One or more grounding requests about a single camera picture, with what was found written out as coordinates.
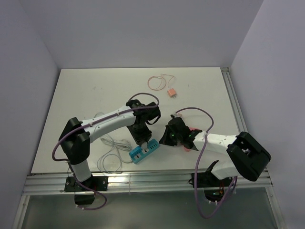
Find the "blue square plug adapter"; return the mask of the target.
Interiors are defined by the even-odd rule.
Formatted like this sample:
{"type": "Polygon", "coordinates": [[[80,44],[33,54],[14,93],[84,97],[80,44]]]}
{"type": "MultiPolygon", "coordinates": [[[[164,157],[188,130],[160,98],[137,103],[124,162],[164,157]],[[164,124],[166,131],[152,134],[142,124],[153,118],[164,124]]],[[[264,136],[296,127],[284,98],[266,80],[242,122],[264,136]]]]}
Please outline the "blue square plug adapter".
{"type": "Polygon", "coordinates": [[[133,162],[139,160],[142,157],[142,148],[140,146],[137,146],[132,151],[129,152],[129,156],[133,162]]]}

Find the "pink triangular power strip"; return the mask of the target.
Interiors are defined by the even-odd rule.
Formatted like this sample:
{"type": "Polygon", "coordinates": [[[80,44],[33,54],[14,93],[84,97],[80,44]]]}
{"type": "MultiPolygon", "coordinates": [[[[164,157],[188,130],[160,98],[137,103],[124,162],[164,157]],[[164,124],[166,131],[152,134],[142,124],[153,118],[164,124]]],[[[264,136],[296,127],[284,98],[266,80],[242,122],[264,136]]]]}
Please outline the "pink triangular power strip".
{"type": "Polygon", "coordinates": [[[198,151],[197,147],[195,146],[195,138],[202,130],[198,128],[190,128],[190,133],[186,135],[183,140],[183,147],[186,152],[190,152],[191,150],[198,151]]]}

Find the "teal power strip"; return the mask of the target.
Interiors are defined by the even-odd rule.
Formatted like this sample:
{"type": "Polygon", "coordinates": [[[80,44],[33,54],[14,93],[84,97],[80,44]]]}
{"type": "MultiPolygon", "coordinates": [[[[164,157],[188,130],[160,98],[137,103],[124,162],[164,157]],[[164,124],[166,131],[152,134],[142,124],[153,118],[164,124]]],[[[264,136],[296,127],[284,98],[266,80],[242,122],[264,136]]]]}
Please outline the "teal power strip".
{"type": "Polygon", "coordinates": [[[147,147],[145,149],[143,149],[141,146],[137,146],[129,152],[129,156],[134,164],[138,164],[151,153],[156,151],[159,147],[160,144],[156,141],[156,139],[152,139],[147,143],[147,147]]]}

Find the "pink USB charger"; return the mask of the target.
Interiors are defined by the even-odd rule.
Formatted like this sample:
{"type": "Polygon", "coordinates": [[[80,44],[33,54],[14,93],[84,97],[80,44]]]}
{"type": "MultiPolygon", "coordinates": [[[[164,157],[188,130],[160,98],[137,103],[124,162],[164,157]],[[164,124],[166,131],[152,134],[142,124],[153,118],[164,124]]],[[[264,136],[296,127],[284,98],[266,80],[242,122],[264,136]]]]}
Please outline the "pink USB charger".
{"type": "Polygon", "coordinates": [[[167,90],[167,93],[170,98],[175,98],[177,96],[177,92],[174,88],[170,88],[167,90]]]}

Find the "light blue USB charger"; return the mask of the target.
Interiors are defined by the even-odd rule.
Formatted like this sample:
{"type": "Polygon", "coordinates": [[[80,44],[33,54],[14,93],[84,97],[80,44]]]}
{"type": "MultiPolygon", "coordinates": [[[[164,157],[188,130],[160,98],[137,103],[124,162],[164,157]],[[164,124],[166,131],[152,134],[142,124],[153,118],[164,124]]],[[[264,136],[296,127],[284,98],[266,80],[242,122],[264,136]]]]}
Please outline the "light blue USB charger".
{"type": "Polygon", "coordinates": [[[148,146],[147,146],[147,142],[143,142],[141,145],[141,149],[144,153],[148,152],[148,146]]]}

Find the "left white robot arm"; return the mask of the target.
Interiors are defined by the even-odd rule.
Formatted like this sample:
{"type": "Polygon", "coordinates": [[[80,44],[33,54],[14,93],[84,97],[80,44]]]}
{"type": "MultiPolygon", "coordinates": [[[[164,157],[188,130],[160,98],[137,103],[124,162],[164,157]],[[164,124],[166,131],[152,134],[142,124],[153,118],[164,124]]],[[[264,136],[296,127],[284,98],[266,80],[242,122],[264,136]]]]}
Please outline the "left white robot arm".
{"type": "Polygon", "coordinates": [[[148,125],[153,119],[161,117],[157,103],[142,104],[139,100],[130,100],[126,105],[102,116],[79,121],[76,117],[70,119],[58,144],[67,156],[71,170],[76,176],[76,186],[81,190],[92,187],[92,173],[87,158],[90,154],[90,144],[103,135],[122,127],[127,127],[134,141],[142,151],[149,150],[152,142],[152,132],[148,125]]]}

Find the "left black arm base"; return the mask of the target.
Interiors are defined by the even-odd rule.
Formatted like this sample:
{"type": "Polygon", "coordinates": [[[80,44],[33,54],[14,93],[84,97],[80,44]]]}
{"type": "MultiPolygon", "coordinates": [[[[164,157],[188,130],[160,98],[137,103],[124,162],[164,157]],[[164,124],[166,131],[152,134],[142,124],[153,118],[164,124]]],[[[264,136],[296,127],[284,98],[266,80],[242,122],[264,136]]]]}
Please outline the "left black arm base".
{"type": "MultiPolygon", "coordinates": [[[[82,182],[83,186],[86,186],[95,191],[106,191],[108,186],[108,177],[107,176],[92,176],[88,180],[82,182]]],[[[64,192],[73,192],[74,202],[78,205],[91,205],[96,194],[77,194],[78,192],[88,191],[83,186],[77,183],[74,177],[67,177],[64,187],[64,192]]]]}

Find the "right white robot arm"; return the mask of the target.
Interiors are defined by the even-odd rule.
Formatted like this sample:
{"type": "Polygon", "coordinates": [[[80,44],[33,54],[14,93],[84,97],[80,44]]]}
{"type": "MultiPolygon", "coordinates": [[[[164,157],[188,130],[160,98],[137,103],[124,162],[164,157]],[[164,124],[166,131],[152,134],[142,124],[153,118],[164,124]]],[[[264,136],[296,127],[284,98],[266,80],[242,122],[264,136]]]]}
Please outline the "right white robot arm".
{"type": "Polygon", "coordinates": [[[189,128],[180,117],[173,117],[169,121],[159,143],[166,146],[183,145],[186,149],[196,151],[204,148],[228,155],[229,160],[222,162],[217,159],[208,167],[206,180],[211,186],[235,176],[255,182],[272,158],[248,132],[238,135],[209,134],[189,128]]]}

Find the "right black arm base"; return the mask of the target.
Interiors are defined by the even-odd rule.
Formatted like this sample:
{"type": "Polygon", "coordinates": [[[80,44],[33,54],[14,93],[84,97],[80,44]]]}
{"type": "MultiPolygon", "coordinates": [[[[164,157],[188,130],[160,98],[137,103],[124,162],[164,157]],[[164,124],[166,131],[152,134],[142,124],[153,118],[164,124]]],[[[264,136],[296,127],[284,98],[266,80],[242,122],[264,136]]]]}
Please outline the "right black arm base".
{"type": "Polygon", "coordinates": [[[197,189],[195,189],[195,173],[191,173],[189,184],[194,188],[195,201],[204,200],[208,203],[218,204],[228,192],[225,198],[229,198],[235,191],[237,178],[224,178],[219,180],[210,172],[197,173],[197,189]]]}

